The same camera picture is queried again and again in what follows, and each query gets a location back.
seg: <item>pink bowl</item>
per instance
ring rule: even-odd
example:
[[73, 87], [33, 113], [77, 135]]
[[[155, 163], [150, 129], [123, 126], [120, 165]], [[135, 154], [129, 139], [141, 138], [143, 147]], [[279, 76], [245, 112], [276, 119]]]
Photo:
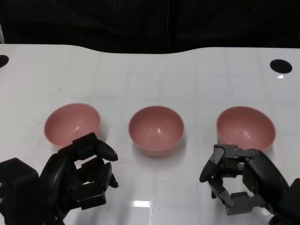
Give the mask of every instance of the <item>pink bowl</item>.
[[165, 106], [149, 106], [133, 115], [129, 136], [138, 149], [150, 156], [169, 154], [184, 133], [182, 118]]
[[100, 122], [100, 115], [94, 107], [73, 103], [55, 110], [46, 120], [44, 132], [52, 144], [65, 147], [79, 137], [96, 133]]
[[276, 130], [271, 119], [261, 111], [236, 106], [219, 115], [217, 136], [222, 144], [237, 144], [243, 149], [266, 151], [275, 141]]

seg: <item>bowl rim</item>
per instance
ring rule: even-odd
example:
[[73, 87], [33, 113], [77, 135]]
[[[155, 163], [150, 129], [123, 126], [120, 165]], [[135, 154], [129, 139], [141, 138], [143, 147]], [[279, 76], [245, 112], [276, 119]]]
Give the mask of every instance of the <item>bowl rim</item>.
[[[168, 110], [173, 111], [173, 112], [180, 118], [180, 121], [182, 122], [182, 126], [183, 126], [182, 134], [181, 134], [180, 138], [178, 139], [178, 141], [177, 141], [175, 144], [173, 144], [172, 146], [170, 146], [170, 147], [167, 147], [167, 148], [164, 148], [164, 149], [159, 149], [159, 150], [154, 150], [154, 149], [145, 148], [145, 147], [139, 145], [135, 140], [133, 140], [133, 138], [132, 138], [132, 136], [131, 136], [131, 134], [130, 134], [129, 128], [130, 128], [130, 124], [131, 124], [132, 119], [133, 119], [140, 111], [145, 110], [145, 109], [148, 109], [148, 108], [153, 108], [153, 107], [155, 107], [155, 108], [165, 108], [165, 109], [168, 109]], [[138, 111], [131, 117], [131, 119], [130, 119], [130, 121], [129, 121], [129, 123], [128, 123], [128, 134], [129, 134], [129, 136], [130, 136], [132, 142], [133, 142], [135, 145], [137, 145], [137, 147], [142, 148], [142, 149], [144, 149], [144, 150], [146, 150], [146, 151], [150, 151], [150, 152], [154, 152], [154, 151], [160, 151], [160, 152], [162, 152], [162, 151], [168, 151], [168, 150], [174, 148], [174, 147], [182, 140], [182, 138], [183, 138], [183, 136], [184, 136], [184, 131], [185, 131], [184, 122], [183, 122], [182, 117], [179, 115], [179, 113], [177, 113], [175, 110], [173, 110], [173, 109], [171, 109], [171, 108], [169, 108], [169, 107], [167, 107], [167, 106], [163, 106], [163, 105], [151, 105], [151, 106], [147, 106], [147, 107], [145, 107], [145, 108], [142, 108], [142, 109], [138, 110]]]
[[264, 116], [271, 122], [271, 124], [272, 124], [272, 126], [273, 126], [273, 128], [274, 128], [274, 138], [273, 138], [272, 142], [271, 142], [267, 147], [265, 147], [264, 149], [259, 149], [259, 150], [261, 150], [261, 151], [266, 151], [266, 150], [268, 150], [269, 147], [274, 143], [274, 141], [275, 141], [275, 139], [276, 139], [276, 128], [275, 128], [275, 125], [274, 125], [273, 121], [270, 119], [269, 116], [267, 116], [266, 114], [264, 114], [262, 111], [260, 111], [260, 110], [258, 110], [258, 109], [255, 109], [255, 108], [252, 108], [252, 107], [249, 107], [249, 106], [240, 106], [240, 105], [238, 105], [238, 106], [229, 107], [229, 108], [223, 110], [223, 111], [219, 114], [219, 116], [218, 116], [218, 118], [217, 118], [217, 122], [216, 122], [216, 128], [217, 128], [217, 135], [218, 135], [218, 137], [220, 137], [220, 138], [223, 140], [223, 142], [226, 143], [226, 141], [224, 140], [224, 138], [221, 136], [221, 134], [220, 134], [220, 132], [219, 132], [219, 129], [218, 129], [218, 121], [219, 121], [220, 116], [221, 116], [224, 112], [226, 112], [227, 110], [233, 109], [233, 108], [247, 108], [247, 109], [255, 110], [255, 111], [261, 113], [262, 115], [264, 115]]
[[48, 140], [48, 142], [50, 142], [51, 144], [53, 144], [53, 145], [55, 145], [55, 146], [57, 146], [57, 147], [59, 147], [59, 148], [64, 148], [64, 147], [66, 147], [67, 145], [66, 145], [66, 146], [62, 146], [62, 145], [58, 145], [58, 144], [55, 144], [55, 143], [53, 143], [52, 141], [50, 141], [49, 138], [48, 138], [47, 135], [46, 135], [46, 124], [47, 124], [49, 118], [50, 118], [55, 112], [57, 112], [59, 109], [64, 108], [64, 107], [66, 107], [66, 106], [68, 106], [68, 105], [85, 105], [85, 106], [88, 106], [88, 107], [92, 108], [94, 111], [97, 112], [98, 117], [99, 117], [99, 124], [98, 124], [98, 127], [97, 127], [97, 131], [99, 130], [100, 125], [101, 125], [101, 116], [100, 116], [98, 110], [95, 109], [95, 107], [93, 107], [93, 106], [91, 106], [91, 105], [89, 105], [89, 104], [76, 102], [76, 103], [69, 103], [69, 104], [60, 106], [59, 108], [57, 108], [56, 110], [54, 110], [54, 111], [48, 116], [48, 118], [46, 119], [45, 124], [44, 124], [44, 135], [45, 135], [46, 139]]

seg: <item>white table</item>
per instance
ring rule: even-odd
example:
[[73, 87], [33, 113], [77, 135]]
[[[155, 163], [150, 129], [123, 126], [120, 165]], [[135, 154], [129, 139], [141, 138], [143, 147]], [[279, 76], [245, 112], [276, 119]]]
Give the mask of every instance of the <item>white table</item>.
[[[266, 225], [272, 215], [227, 216], [199, 176], [217, 143], [216, 119], [226, 108], [247, 105], [277, 128], [268, 156], [289, 184], [300, 175], [300, 50], [204, 48], [166, 55], [110, 54], [68, 45], [0, 45], [10, 58], [0, 69], [0, 161], [18, 157], [41, 173], [57, 151], [44, 137], [48, 115], [83, 102], [102, 117], [101, 138], [119, 155], [112, 170], [120, 187], [107, 204], [72, 210], [67, 225]], [[280, 76], [274, 59], [291, 63]], [[165, 105], [186, 126], [186, 146], [165, 158], [132, 150], [128, 122], [137, 110]], [[246, 190], [241, 178], [227, 190]]]

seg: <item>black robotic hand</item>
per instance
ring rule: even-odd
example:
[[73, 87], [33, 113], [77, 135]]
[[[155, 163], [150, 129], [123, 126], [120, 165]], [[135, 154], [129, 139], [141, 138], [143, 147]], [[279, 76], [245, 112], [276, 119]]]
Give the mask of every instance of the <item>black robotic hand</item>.
[[[243, 176], [243, 183], [254, 194], [252, 197], [247, 192], [230, 195], [223, 187], [223, 178], [237, 175]], [[279, 170], [260, 150], [216, 144], [199, 180], [208, 182], [212, 198], [218, 197], [222, 201], [228, 215], [251, 212], [259, 206], [275, 214], [270, 224], [300, 224], [300, 190], [296, 191], [300, 179], [289, 187]]]
[[[74, 162], [95, 158], [77, 169]], [[53, 154], [41, 176], [17, 158], [0, 163], [0, 212], [6, 224], [63, 225], [72, 209], [106, 203], [108, 186], [118, 187], [111, 163], [116, 152], [94, 133]]]

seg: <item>black hole in table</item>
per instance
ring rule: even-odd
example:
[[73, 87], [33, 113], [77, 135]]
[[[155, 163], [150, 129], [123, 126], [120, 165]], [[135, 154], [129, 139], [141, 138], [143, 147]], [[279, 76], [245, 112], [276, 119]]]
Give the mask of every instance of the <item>black hole in table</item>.
[[270, 67], [272, 70], [280, 74], [290, 73], [291, 70], [293, 69], [291, 64], [285, 60], [273, 60], [270, 63]]
[[5, 66], [9, 61], [9, 58], [6, 55], [0, 55], [0, 68]]

